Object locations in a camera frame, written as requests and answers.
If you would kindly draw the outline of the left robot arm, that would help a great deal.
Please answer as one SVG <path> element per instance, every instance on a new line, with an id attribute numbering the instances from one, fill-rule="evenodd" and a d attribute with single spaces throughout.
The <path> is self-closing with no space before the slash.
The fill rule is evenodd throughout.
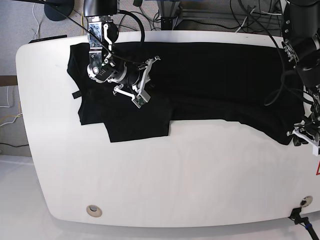
<path id="1" fill-rule="evenodd" d="M 315 155 L 320 153 L 320 2 L 318 0 L 282 0 L 282 46 L 293 70 L 312 98 L 310 115 L 294 125 L 287 134 L 295 146 L 311 144 Z"/>

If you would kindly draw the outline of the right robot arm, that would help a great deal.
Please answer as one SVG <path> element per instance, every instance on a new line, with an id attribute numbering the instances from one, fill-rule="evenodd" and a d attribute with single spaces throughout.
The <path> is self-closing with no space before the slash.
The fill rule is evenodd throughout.
<path id="1" fill-rule="evenodd" d="M 83 16 L 87 19 L 89 42 L 88 76 L 97 83 L 115 83 L 113 94 L 122 94 L 140 108 L 150 100 L 145 85 L 150 81 L 149 73 L 159 56 L 145 62 L 125 59 L 115 53 L 115 42 L 119 29 L 112 16 L 121 14 L 132 17 L 140 28 L 140 41 L 145 42 L 145 29 L 141 20 L 131 12 L 120 9 L 117 0 L 86 0 L 83 3 Z"/>

